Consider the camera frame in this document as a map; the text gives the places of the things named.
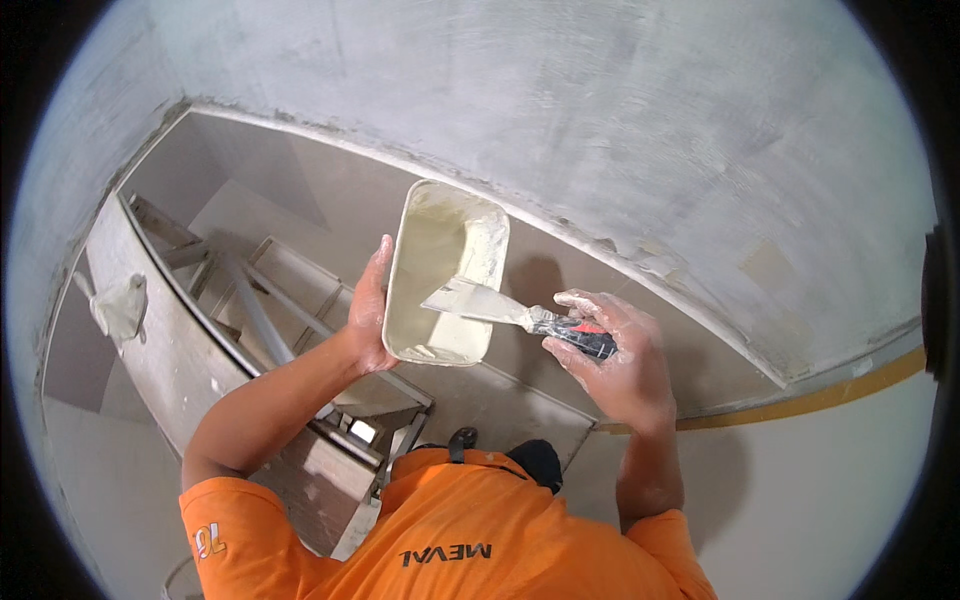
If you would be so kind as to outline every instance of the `putty knife handle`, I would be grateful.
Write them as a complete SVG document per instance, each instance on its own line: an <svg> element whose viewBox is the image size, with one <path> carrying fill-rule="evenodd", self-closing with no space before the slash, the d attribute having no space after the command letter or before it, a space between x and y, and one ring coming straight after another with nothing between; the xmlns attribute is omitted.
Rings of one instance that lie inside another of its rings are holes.
<svg viewBox="0 0 960 600"><path fill-rule="evenodd" d="M566 340L583 354L600 359L610 358L617 350L613 336L606 329L583 319L554 315L551 320L534 323L532 333Z"/></svg>

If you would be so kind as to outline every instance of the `worker in orange shirt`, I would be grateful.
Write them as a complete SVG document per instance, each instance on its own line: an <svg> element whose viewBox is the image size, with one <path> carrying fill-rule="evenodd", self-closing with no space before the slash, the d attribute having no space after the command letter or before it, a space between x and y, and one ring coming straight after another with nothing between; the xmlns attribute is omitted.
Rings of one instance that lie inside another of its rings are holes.
<svg viewBox="0 0 960 600"><path fill-rule="evenodd" d="M596 364L555 338L543 347L634 430L616 483L619 532L567 514L554 497L562 480L549 444L483 452L471 449L467 428L450 447L395 460L376 526L346 562L300 543L279 498L245 478L351 383L396 366L380 338L392 250L383 236L347 326L224 396L197 427L183 454L180 509L205 597L714 598L680 511L677 409L657 323L617 297L579 290L557 303L604 326L619 352Z"/></svg>

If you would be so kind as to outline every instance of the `bucket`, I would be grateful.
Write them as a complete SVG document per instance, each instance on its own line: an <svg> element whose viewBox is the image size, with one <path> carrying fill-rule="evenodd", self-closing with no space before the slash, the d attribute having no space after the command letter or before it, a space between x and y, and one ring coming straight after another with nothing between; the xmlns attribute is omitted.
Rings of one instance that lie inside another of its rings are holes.
<svg viewBox="0 0 960 600"><path fill-rule="evenodd" d="M383 345L400 360L446 367L480 362L493 327L420 303L455 275L500 289L510 219L498 204L432 180L414 183L396 235Z"/></svg>

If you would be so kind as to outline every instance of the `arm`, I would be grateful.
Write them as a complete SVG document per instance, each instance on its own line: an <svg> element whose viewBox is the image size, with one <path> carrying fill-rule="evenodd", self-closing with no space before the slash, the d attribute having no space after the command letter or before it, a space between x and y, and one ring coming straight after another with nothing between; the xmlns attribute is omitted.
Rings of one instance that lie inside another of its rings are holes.
<svg viewBox="0 0 960 600"><path fill-rule="evenodd" d="M633 428L616 482L620 528L684 505L677 456L677 404L663 355L660 328L650 315L610 294L570 290L554 300L571 314L591 317L616 340L619 352L600 364L574 346L544 338L543 347L580 382L611 419Z"/></svg>
<svg viewBox="0 0 960 600"><path fill-rule="evenodd" d="M183 453L185 491L212 477L249 477L351 383L396 366L380 339L385 307L380 282L392 250L393 241L384 235L357 282L347 326L210 408Z"/></svg>

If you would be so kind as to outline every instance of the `plaster-covered scraper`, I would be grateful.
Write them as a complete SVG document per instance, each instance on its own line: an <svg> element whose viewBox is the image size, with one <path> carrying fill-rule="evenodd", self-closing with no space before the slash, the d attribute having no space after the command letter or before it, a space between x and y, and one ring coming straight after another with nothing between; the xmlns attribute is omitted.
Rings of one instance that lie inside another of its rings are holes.
<svg viewBox="0 0 960 600"><path fill-rule="evenodd" d="M563 317L542 306L528 308L509 296L462 276L453 276L420 306L467 319L519 325L527 333L566 340L582 353L596 358L609 358L616 352L613 336L596 323Z"/></svg>

